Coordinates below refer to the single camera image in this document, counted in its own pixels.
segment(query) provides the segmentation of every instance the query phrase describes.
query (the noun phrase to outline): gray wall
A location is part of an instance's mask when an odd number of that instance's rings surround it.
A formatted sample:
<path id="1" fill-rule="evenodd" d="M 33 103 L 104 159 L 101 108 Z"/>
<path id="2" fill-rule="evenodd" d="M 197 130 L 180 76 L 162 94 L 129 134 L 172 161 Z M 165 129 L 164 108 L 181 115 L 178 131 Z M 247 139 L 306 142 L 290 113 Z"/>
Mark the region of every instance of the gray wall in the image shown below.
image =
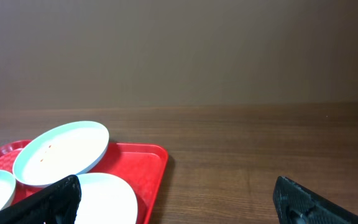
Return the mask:
<path id="1" fill-rule="evenodd" d="M 0 1 L 0 110 L 358 101 L 358 1 Z"/>

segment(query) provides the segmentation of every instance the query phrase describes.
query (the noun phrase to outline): wood grain surface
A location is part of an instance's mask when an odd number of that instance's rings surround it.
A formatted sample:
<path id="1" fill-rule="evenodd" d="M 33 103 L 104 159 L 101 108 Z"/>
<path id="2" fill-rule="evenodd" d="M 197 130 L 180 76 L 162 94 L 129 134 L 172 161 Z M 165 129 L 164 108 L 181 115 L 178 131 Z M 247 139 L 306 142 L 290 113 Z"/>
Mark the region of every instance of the wood grain surface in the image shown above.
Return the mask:
<path id="1" fill-rule="evenodd" d="M 278 223 L 279 175 L 358 215 L 358 103 L 0 111 L 0 146 L 78 120 L 167 149 L 151 223 Z"/>

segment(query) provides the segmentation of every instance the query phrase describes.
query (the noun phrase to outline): red mesh pattern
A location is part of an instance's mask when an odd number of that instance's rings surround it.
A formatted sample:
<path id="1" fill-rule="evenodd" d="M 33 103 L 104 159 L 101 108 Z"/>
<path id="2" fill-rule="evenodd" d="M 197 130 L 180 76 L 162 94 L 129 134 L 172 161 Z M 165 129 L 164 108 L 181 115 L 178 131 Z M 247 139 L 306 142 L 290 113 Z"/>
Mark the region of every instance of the red mesh pattern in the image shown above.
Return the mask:
<path id="1" fill-rule="evenodd" d="M 9 152 L 8 154 L 5 154 L 0 157 L 0 169 L 6 170 L 8 172 L 12 172 L 13 163 L 21 152 L 21 149 L 13 150 L 12 152 Z"/>

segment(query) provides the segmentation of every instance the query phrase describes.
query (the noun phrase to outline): red plastic tray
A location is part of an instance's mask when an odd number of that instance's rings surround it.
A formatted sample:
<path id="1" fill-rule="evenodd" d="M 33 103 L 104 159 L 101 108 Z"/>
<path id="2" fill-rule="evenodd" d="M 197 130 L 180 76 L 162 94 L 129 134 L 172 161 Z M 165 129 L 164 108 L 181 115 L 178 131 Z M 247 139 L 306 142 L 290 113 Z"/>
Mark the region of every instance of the red plastic tray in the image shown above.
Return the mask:
<path id="1" fill-rule="evenodd" d="M 13 162 L 31 140 L 20 140 L 0 147 L 0 169 L 12 172 Z M 124 179 L 137 198 L 137 224 L 149 223 L 154 202 L 168 161 L 167 151 L 152 144 L 110 142 L 104 157 L 89 172 L 114 174 Z M 13 203 L 40 189 L 17 182 Z"/>

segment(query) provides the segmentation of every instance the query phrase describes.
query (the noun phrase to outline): plain background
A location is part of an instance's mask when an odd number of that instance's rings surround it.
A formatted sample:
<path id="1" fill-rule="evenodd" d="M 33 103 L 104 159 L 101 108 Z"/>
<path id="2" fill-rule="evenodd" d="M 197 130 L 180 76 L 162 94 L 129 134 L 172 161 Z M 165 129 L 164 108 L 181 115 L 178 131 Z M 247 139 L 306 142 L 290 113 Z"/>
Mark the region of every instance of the plain background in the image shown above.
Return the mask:
<path id="1" fill-rule="evenodd" d="M 0 1 L 0 110 L 358 101 L 358 1 Z"/>

